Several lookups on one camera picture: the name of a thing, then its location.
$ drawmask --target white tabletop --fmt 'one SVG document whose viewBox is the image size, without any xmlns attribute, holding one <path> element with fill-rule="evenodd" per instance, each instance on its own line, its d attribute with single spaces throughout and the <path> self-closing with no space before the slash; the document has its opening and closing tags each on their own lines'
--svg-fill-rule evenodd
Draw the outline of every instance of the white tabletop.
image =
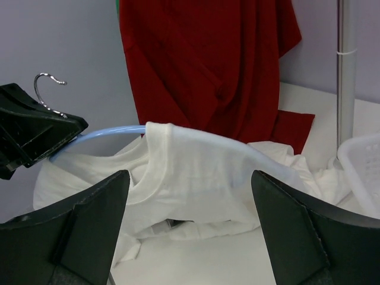
<svg viewBox="0 0 380 285">
<path fill-rule="evenodd" d="M 336 154 L 336 96 L 281 84 L 280 108 L 316 114 L 303 154 L 311 169 L 325 168 Z M 380 130 L 380 105 L 357 100 L 354 135 Z M 341 207 L 360 213 L 352 195 Z M 147 239 L 138 258 L 113 271 L 117 285 L 275 285 L 261 228 L 192 242 Z"/>
</svg>

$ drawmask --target plastic basket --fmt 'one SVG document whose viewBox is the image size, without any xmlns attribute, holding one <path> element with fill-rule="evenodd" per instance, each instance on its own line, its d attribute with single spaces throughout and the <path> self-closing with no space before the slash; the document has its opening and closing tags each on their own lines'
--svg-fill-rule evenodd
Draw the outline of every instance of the plastic basket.
<svg viewBox="0 0 380 285">
<path fill-rule="evenodd" d="M 338 158 L 360 206 L 380 219 L 380 134 L 345 141 Z"/>
</svg>

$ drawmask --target table surface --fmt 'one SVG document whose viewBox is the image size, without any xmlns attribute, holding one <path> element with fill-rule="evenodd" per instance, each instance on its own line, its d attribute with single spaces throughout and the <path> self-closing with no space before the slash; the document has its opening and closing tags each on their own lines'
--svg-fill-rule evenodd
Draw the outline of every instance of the table surface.
<svg viewBox="0 0 380 285">
<path fill-rule="evenodd" d="M 303 150 L 312 170 L 336 155 L 336 95 L 281 84 L 280 108 L 316 118 Z M 380 104 L 356 100 L 354 135 L 380 130 Z M 350 194 L 342 208 L 361 213 Z M 261 228 L 234 236 L 179 242 L 156 237 L 143 242 L 136 260 L 112 270 L 117 285 L 275 285 Z"/>
</svg>

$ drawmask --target silver hook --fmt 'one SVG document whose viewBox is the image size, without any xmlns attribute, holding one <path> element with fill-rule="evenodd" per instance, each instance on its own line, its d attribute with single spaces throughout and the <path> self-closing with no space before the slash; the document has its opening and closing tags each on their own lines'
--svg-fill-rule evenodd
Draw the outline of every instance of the silver hook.
<svg viewBox="0 0 380 285">
<path fill-rule="evenodd" d="M 40 73 L 39 75 L 37 75 L 35 78 L 34 78 L 34 91 L 36 92 L 36 95 L 37 95 L 37 98 L 38 100 L 40 101 L 40 103 L 42 104 L 42 106 L 44 106 L 47 110 L 49 111 L 52 111 L 56 114 L 59 114 L 61 115 L 62 117 L 64 118 L 67 118 L 66 114 L 60 112 L 60 111 L 57 111 L 57 110 L 54 110 L 52 108 L 50 108 L 47 104 L 45 104 L 45 102 L 43 101 L 39 91 L 38 91 L 38 87 L 37 87 L 37 80 L 38 78 L 40 78 L 41 76 L 47 76 L 49 77 L 51 80 L 53 80 L 55 83 L 58 83 L 59 85 L 67 85 L 67 82 L 66 81 L 59 81 L 57 80 L 53 75 L 51 74 L 48 74 L 48 73 Z"/>
</svg>

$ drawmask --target blue plastic hanger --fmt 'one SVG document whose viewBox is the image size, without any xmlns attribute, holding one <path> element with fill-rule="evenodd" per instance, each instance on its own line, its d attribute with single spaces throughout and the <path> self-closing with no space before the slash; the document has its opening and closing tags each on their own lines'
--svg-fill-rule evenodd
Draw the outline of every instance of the blue plastic hanger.
<svg viewBox="0 0 380 285">
<path fill-rule="evenodd" d="M 56 158 L 68 148 L 83 143 L 84 141 L 92 140 L 93 138 L 105 137 L 108 135 L 119 135 L 119 134 L 145 134 L 145 126 L 117 126 L 114 128 L 100 129 L 98 131 L 91 132 L 87 135 L 78 135 L 76 139 L 69 142 L 62 149 L 56 152 L 54 155 L 50 156 L 50 161 L 54 162 Z"/>
</svg>

